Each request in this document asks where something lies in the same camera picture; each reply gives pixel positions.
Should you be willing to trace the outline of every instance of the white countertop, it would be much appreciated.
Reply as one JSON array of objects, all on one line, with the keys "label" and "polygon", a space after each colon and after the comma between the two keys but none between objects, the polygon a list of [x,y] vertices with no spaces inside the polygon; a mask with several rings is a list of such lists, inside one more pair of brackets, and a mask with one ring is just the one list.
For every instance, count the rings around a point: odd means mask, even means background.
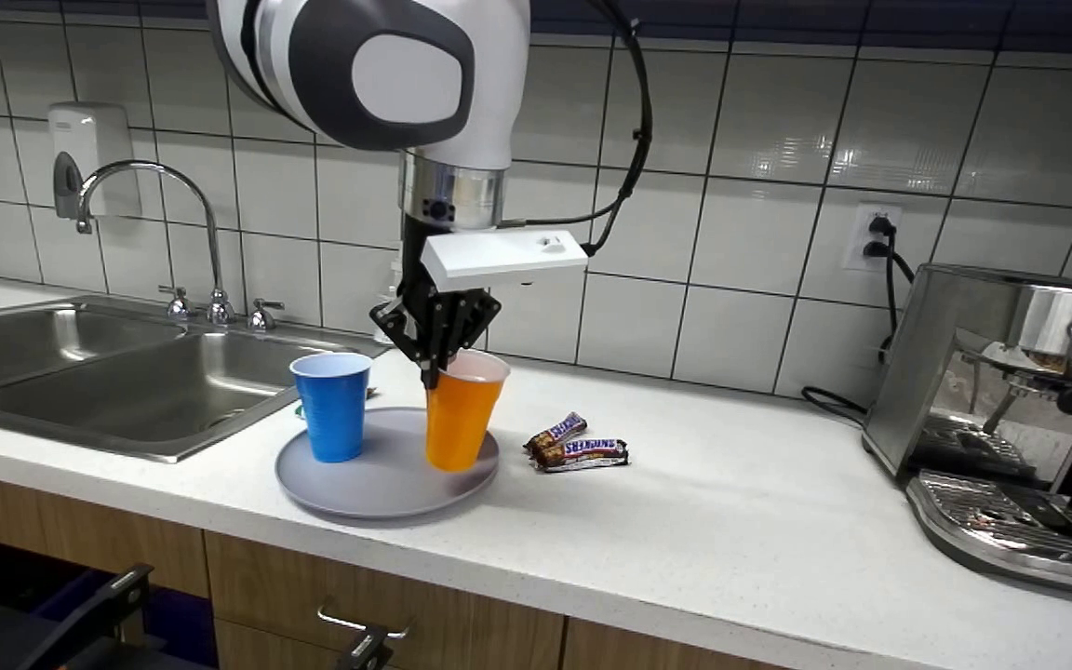
[{"label": "white countertop", "polygon": [[[377,391],[421,404],[398,359]],[[532,474],[520,442],[568,410],[633,464]],[[1072,600],[949,561],[855,427],[794,404],[514,366],[493,490],[398,525],[285,502],[299,433],[284,410],[181,464],[0,433],[0,482],[783,665],[1072,665]]]}]

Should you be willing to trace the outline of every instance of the cabinet door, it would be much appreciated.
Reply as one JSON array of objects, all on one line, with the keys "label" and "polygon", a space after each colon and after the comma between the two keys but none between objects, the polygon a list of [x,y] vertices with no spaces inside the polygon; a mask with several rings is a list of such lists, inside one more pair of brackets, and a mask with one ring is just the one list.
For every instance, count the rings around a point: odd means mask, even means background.
[{"label": "cabinet door", "polygon": [[326,648],[309,648],[235,621],[215,621],[212,632],[225,670],[334,670],[334,652]]},{"label": "cabinet door", "polygon": [[410,670],[557,665],[561,618],[556,614],[226,538],[204,538],[204,554],[220,624],[341,652],[357,638],[315,621],[315,606],[333,600],[341,618],[410,624],[410,642],[392,643],[395,664]]},{"label": "cabinet door", "polygon": [[154,567],[154,583],[209,597],[202,533],[122,510],[0,485],[0,545],[122,572]]},{"label": "cabinet door", "polygon": [[568,621],[561,670],[767,670],[752,660],[716,655],[622,631]]}]

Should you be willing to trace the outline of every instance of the coffee machine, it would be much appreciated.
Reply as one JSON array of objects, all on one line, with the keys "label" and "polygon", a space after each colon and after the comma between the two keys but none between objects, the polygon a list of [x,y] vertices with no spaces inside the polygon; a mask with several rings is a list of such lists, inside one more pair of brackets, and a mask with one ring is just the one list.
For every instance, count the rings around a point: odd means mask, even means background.
[{"label": "coffee machine", "polygon": [[864,442],[947,554],[1072,588],[1072,283],[920,270]]}]

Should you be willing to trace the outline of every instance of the sink basin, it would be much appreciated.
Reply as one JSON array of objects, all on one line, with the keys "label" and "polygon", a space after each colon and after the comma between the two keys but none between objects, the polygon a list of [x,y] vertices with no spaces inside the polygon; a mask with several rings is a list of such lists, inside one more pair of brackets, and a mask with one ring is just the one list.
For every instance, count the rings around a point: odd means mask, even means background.
[{"label": "sink basin", "polygon": [[333,344],[204,332],[0,382],[0,427],[178,461],[294,404],[285,366]]},{"label": "sink basin", "polygon": [[0,314],[0,382],[170,338],[175,327],[165,319],[106,303],[53,303]]},{"label": "sink basin", "polygon": [[324,338],[175,332],[156,309],[0,314],[0,427],[178,461],[294,404],[285,366]]}]

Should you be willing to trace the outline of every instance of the round tray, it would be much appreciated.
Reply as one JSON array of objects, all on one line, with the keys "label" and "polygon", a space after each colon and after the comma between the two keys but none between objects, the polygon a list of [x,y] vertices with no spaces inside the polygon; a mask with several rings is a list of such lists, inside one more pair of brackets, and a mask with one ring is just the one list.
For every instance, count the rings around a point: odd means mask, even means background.
[{"label": "round tray", "polygon": [[423,410],[386,405],[364,413],[364,442],[355,461],[315,461],[309,433],[294,437],[277,476],[290,502],[324,516],[395,520],[457,505],[486,490],[500,474],[500,442],[486,437],[464,474],[439,474],[423,461]]}]

